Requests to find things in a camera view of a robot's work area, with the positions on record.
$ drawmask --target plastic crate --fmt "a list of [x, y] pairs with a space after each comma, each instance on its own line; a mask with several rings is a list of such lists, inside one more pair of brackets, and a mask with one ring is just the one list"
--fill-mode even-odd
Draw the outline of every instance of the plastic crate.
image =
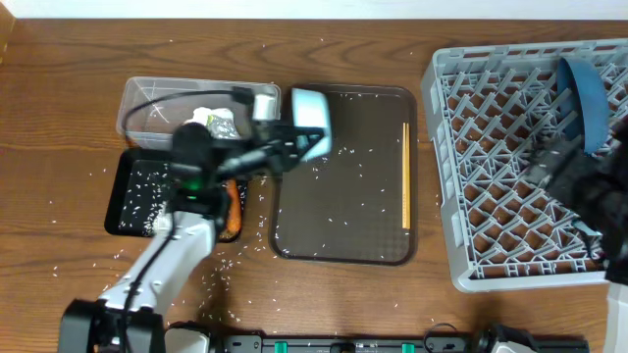
[[[280, 115], [281, 91], [271, 83], [217, 81], [173, 77], [131, 77], [123, 93], [116, 130], [123, 134], [123, 118], [128, 110], [153, 99], [186, 91], [232, 90], [235, 86], [250, 88], [253, 94], [268, 94], [276, 99], [270, 103], [277, 117]], [[196, 108], [229, 108], [234, 112], [234, 123], [242, 137], [250, 134], [244, 106], [227, 95], [199, 95], [182, 97], [150, 105], [129, 118], [129, 137], [140, 147], [166, 150], [170, 148], [172, 132], [193, 117]]]
[[560, 137], [577, 116], [558, 109], [572, 94], [555, 84], [568, 56], [600, 72], [611, 121], [628, 116], [627, 39], [441, 49], [423, 77], [449, 270], [461, 291], [604, 282], [571, 226], [576, 215], [522, 180], [532, 145]]

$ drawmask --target wire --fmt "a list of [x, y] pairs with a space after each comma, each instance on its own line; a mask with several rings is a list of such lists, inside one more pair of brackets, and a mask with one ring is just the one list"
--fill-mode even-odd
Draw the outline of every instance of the wire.
[[[123, 132], [125, 133], [125, 143], [127, 144], [127, 146], [131, 146], [131, 139], [129, 138], [129, 130], [128, 130], [129, 119], [131, 118], [131, 116], [133, 114], [137, 113], [138, 111], [140, 111], [140, 110], [142, 110], [142, 109], [144, 109], [144, 108], [146, 108], [148, 106], [151, 106], [153, 104], [156, 104], [156, 103], [159, 103], [159, 102], [163, 102], [163, 101], [173, 100], [173, 99], [187, 97], [187, 96], [212, 95], [212, 94], [216, 94], [216, 95], [218, 95], [218, 94], [231, 95], [233, 97], [237, 97], [238, 95], [243, 95], [243, 93], [236, 92], [236, 91], [229, 91], [229, 90], [186, 91], [186, 92], [168, 94], [168, 95], [165, 95], [165, 96], [153, 99], [151, 101], [142, 103], [142, 104], [140, 104], [138, 106], [135, 106], [131, 110], [129, 110], [125, 114], [125, 116], [123, 117], [122, 129], [123, 129]], [[169, 201], [170, 203], [173, 202], [175, 194], [176, 194], [176, 191], [174, 191], [172, 193], [171, 196], [173, 196], [173, 197], [171, 197], [171, 199]], [[168, 243], [175, 237], [175, 232], [176, 232], [176, 229], [177, 229], [177, 225], [175, 223], [175, 214], [174, 214], [173, 210], [174, 210], [174, 208], [171, 208], [170, 214], [171, 214], [171, 220], [172, 220], [172, 227], [170, 229], [170, 233], [164, 239], [164, 241], [159, 246], [157, 251], [155, 251], [155, 253], [146, 262], [144, 267], [142, 267], [142, 269], [139, 271], [139, 273], [137, 274], [137, 277], [131, 283], [131, 286], [129, 288], [129, 293], [127, 294], [127, 298], [125, 299], [125, 306], [124, 306], [123, 311], [122, 311], [122, 319], [121, 319], [121, 322], [120, 322], [120, 331], [121, 331], [120, 351], [123, 352], [123, 353], [127, 353], [127, 349], [129, 350], [130, 353], [132, 353], [131, 343], [129, 342], [129, 336], [127, 335], [127, 318], [128, 318], [128, 314], [129, 314], [129, 309], [131, 308], [131, 305], [132, 305], [133, 298], [135, 297], [136, 292], [139, 289], [139, 286], [141, 285], [141, 280], [144, 278], [144, 276], [146, 275], [146, 273], [150, 269], [150, 266], [153, 264], [153, 262], [155, 262], [155, 260], [159, 257], [159, 255], [162, 253], [162, 251], [164, 251], [164, 249], [166, 248]]]
[[430, 348], [430, 345], [428, 344], [428, 338], [430, 338], [430, 336], [432, 335], [432, 331], [434, 331], [435, 328], [442, 327], [452, 328], [454, 331], [458, 332], [458, 329], [454, 325], [448, 323], [440, 323], [432, 326], [430, 329], [428, 329], [427, 332], [425, 332], [425, 336], [423, 336], [423, 348], [425, 348], [425, 351], [427, 353], [434, 353], [434, 351], [432, 350], [432, 348]]

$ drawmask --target wooden table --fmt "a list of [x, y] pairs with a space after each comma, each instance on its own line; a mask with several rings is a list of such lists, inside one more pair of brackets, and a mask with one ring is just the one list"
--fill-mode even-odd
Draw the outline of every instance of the wooden table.
[[[275, 335], [421, 336], [434, 323], [474, 331], [499, 321], [534, 334], [584, 335], [601, 352], [605, 285], [486, 294], [453, 287], [419, 82], [442, 47], [627, 32], [628, 23], [595, 22], [17, 21], [0, 66], [0, 351], [55, 350], [71, 300], [95, 299], [148, 243], [103, 228], [124, 148], [115, 122], [129, 77], [177, 76], [409, 89], [419, 104], [420, 239], [415, 258], [399, 268], [275, 259], [255, 236], [272, 200], [254, 197], [239, 242], [218, 245], [194, 271], [169, 322]], [[270, 195], [272, 187], [254, 182], [250, 192]], [[237, 264], [216, 273], [222, 259]]]

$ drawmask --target orange object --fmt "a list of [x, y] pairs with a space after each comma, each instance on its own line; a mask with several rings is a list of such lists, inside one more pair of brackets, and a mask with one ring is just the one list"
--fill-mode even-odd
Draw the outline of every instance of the orange object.
[[227, 220], [227, 231], [231, 234], [238, 234], [242, 228], [242, 210], [239, 204], [239, 193], [237, 192], [237, 183], [235, 180], [227, 181], [227, 193], [232, 199], [232, 206], [229, 209], [229, 219]]

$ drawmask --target black cable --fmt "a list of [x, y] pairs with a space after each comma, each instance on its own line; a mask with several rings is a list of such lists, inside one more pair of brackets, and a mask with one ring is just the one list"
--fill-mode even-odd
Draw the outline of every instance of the black cable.
[[[239, 95], [242, 96], [244, 93], [236, 92], [236, 91], [229, 91], [229, 90], [186, 91], [186, 92], [168, 94], [168, 95], [153, 99], [151, 101], [142, 103], [132, 108], [131, 110], [129, 110], [123, 117], [122, 129], [123, 129], [123, 132], [125, 133], [125, 143], [127, 144], [127, 146], [131, 146], [131, 140], [129, 139], [129, 132], [128, 132], [129, 118], [133, 114], [137, 113], [138, 111], [148, 106], [151, 106], [153, 104], [163, 102], [163, 101], [173, 100], [173, 99], [187, 97], [187, 96], [212, 95], [212, 94], [231, 95], [233, 97], [238, 97]], [[142, 269], [139, 271], [139, 273], [137, 274], [137, 277], [135, 278], [135, 281], [131, 283], [130, 288], [129, 288], [129, 293], [127, 294], [127, 299], [125, 299], [125, 306], [122, 310], [122, 319], [120, 322], [120, 332], [121, 332], [120, 351], [122, 353], [127, 353], [127, 348], [129, 349], [129, 352], [132, 353], [131, 343], [129, 342], [129, 336], [127, 335], [127, 318], [129, 314], [129, 309], [131, 308], [131, 305], [132, 305], [133, 298], [135, 297], [136, 292], [139, 289], [139, 286], [141, 285], [141, 280], [143, 279], [144, 275], [146, 275], [146, 273], [148, 272], [148, 269], [150, 269], [150, 266], [153, 264], [153, 262], [155, 262], [155, 260], [159, 257], [162, 251], [164, 251], [168, 243], [175, 237], [177, 226], [175, 224], [175, 214], [173, 210], [174, 208], [171, 208], [172, 227], [170, 229], [170, 233], [168, 234], [166, 239], [164, 239], [164, 242], [159, 246], [157, 251], [155, 251], [155, 253], [150, 257], [148, 262], [146, 262], [144, 267], [142, 267]]]
[[432, 335], [432, 331], [434, 331], [435, 328], [442, 327], [452, 328], [454, 331], [458, 332], [458, 329], [454, 325], [448, 323], [440, 323], [432, 326], [430, 329], [428, 329], [427, 332], [425, 332], [425, 336], [423, 336], [423, 348], [425, 348], [425, 351], [427, 353], [434, 353], [434, 351], [432, 350], [432, 348], [430, 348], [430, 345], [428, 344], [428, 338], [430, 338], [430, 336]]

